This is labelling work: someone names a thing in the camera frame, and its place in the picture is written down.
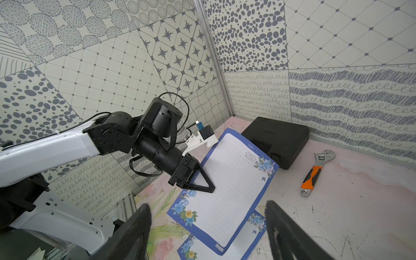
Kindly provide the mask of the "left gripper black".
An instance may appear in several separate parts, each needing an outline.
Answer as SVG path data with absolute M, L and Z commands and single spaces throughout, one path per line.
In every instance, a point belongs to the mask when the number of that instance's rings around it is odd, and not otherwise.
M 135 130 L 138 137 L 132 147 L 131 163 L 146 158 L 159 171 L 171 176 L 170 185 L 213 193 L 215 186 L 198 160 L 189 154 L 183 156 L 182 151 L 175 147 L 177 124 L 181 117 L 182 113 L 172 104 L 154 98 Z

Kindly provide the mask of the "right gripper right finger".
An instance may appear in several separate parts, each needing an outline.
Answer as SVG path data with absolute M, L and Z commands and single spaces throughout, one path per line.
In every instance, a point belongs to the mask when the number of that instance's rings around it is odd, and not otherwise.
M 265 207 L 266 230 L 274 260 L 331 260 L 313 239 L 273 200 Z

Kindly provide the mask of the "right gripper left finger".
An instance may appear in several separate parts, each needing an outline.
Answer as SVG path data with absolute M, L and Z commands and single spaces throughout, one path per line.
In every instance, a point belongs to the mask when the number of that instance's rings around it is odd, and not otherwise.
M 90 259 L 147 260 L 151 225 L 150 206 L 143 204 Z

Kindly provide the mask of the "blue floral stationery paper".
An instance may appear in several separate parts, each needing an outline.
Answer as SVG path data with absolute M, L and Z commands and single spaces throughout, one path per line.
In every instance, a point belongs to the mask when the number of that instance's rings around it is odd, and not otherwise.
M 219 255 L 191 235 L 179 247 L 181 260 L 247 260 L 267 231 L 265 217 L 254 210 L 228 250 Z
M 218 255 L 230 248 L 247 221 L 258 231 L 265 222 L 253 212 L 279 166 L 246 137 L 226 129 L 202 162 L 212 193 L 183 190 L 167 214 Z

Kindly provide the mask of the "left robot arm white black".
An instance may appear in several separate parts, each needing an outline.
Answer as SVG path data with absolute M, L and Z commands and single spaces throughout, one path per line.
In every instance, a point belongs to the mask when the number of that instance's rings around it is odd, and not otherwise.
M 155 97 L 139 117 L 102 112 L 60 133 L 24 144 L 6 143 L 1 150 L 1 229 L 41 232 L 97 259 L 130 251 L 143 258 L 151 227 L 148 205 L 126 222 L 109 221 L 62 201 L 41 174 L 79 159 L 123 152 L 131 154 L 132 161 L 153 162 L 170 175 L 170 185 L 212 193 L 215 186 L 200 162 L 176 148 L 181 117 L 179 109 Z

